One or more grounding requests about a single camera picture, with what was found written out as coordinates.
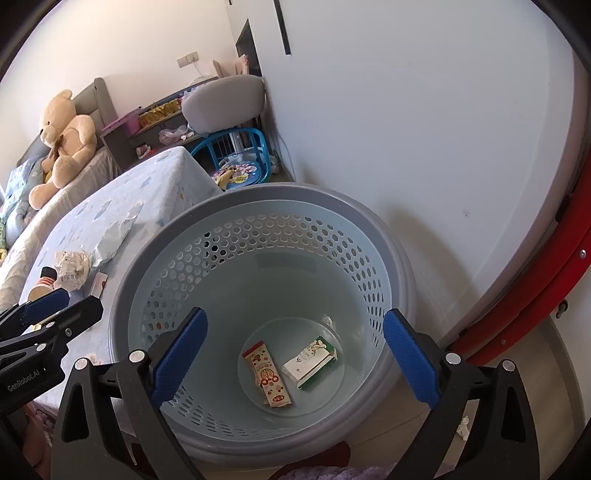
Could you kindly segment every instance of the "power outlet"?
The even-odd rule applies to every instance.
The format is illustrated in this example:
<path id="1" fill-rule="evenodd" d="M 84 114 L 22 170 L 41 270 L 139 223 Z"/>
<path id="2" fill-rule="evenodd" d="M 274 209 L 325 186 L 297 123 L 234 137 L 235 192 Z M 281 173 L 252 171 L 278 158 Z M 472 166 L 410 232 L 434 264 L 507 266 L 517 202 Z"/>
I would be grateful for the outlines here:
<path id="1" fill-rule="evenodd" d="M 189 65 L 190 63 L 195 63 L 196 61 L 199 60 L 199 56 L 197 55 L 197 52 L 191 52 L 188 55 L 185 55 L 184 57 L 180 57 L 179 59 L 177 59 L 177 63 L 178 63 L 178 68 L 183 68 L 186 67 L 187 65 Z"/>

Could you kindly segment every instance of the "basket bottom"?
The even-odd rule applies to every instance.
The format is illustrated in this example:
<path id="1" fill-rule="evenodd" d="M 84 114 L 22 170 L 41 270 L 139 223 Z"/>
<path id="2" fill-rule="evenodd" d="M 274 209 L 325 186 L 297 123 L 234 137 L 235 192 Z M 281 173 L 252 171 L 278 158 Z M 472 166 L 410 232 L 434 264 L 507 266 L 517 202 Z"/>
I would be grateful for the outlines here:
<path id="1" fill-rule="evenodd" d="M 321 373 L 322 378 L 317 381 L 311 380 L 314 382 L 312 388 L 298 389 L 296 384 L 281 372 L 281 367 L 300 353 L 318 335 L 322 335 L 336 348 L 338 360 Z M 280 371 L 292 405 L 270 408 L 268 404 L 264 404 L 264 393 L 259 386 L 255 385 L 252 371 L 240 355 L 238 358 L 238 380 L 245 395 L 258 408 L 264 410 L 266 414 L 299 417 L 324 407 L 333 399 L 345 377 L 346 352 L 343 350 L 338 336 L 324 323 L 297 317 L 270 320 L 252 332 L 241 352 L 261 340 L 265 342 L 275 366 Z"/>

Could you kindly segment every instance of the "basket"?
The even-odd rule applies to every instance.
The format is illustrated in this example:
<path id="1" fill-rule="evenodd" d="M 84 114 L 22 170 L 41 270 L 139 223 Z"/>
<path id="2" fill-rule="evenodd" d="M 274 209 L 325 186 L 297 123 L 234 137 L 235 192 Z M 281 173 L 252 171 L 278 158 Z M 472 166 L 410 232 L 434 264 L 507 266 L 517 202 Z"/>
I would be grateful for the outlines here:
<path id="1" fill-rule="evenodd" d="M 316 186 L 274 183 L 211 198 L 163 228 L 115 300 L 115 359 L 147 350 L 192 307 L 209 330 L 175 398 L 162 405 L 189 455 L 225 465 L 283 465 L 331 447 L 400 375 L 382 320 L 415 320 L 410 263 L 360 203 Z M 338 360 L 309 390 L 284 376 L 292 405 L 270 409 L 241 353 L 263 340 L 277 368 L 318 335 Z"/>

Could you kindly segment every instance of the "teddy bear's ear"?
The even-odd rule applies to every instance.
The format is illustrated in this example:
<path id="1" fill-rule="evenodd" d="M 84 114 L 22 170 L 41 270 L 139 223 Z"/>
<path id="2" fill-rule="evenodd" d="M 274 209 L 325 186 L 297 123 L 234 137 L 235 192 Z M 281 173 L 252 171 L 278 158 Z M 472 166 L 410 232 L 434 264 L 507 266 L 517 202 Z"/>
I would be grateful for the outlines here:
<path id="1" fill-rule="evenodd" d="M 58 97 L 64 97 L 64 98 L 66 98 L 66 99 L 69 100 L 70 98 L 72 98 L 72 91 L 70 89 L 62 90 L 56 96 L 58 96 Z"/>

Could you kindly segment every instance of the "chair seat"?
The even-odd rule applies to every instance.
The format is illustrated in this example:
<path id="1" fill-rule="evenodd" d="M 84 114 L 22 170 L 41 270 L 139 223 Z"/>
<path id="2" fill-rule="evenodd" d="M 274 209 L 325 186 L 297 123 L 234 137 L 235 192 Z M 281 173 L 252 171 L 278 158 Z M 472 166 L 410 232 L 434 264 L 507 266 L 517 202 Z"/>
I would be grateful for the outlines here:
<path id="1" fill-rule="evenodd" d="M 234 168 L 235 171 L 226 187 L 227 192 L 240 187 L 246 187 L 247 185 L 253 185 L 261 179 L 261 166 L 256 161 L 229 162 L 215 172 L 212 175 L 212 179 L 216 181 L 229 168 Z"/>

